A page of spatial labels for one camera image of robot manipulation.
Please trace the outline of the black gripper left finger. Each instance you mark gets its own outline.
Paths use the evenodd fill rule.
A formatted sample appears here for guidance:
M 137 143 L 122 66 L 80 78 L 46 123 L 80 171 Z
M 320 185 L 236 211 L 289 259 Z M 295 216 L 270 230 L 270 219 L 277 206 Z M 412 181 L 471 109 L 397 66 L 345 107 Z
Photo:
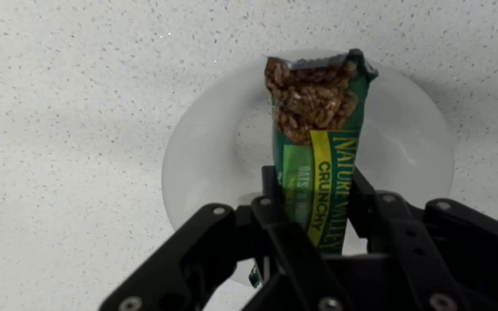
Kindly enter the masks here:
M 282 211 L 277 171 L 248 206 L 206 204 L 101 304 L 99 311 L 203 311 L 237 266 L 253 259 L 262 290 L 243 311 L 353 311 L 303 228 Z

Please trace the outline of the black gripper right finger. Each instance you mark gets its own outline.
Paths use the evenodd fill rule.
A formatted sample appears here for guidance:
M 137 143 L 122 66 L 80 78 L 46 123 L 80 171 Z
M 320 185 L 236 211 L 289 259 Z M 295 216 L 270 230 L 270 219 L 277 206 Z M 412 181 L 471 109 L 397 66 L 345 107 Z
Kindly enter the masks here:
M 367 252 L 393 263 L 414 311 L 498 311 L 498 219 L 445 197 L 416 207 L 360 171 L 350 219 Z

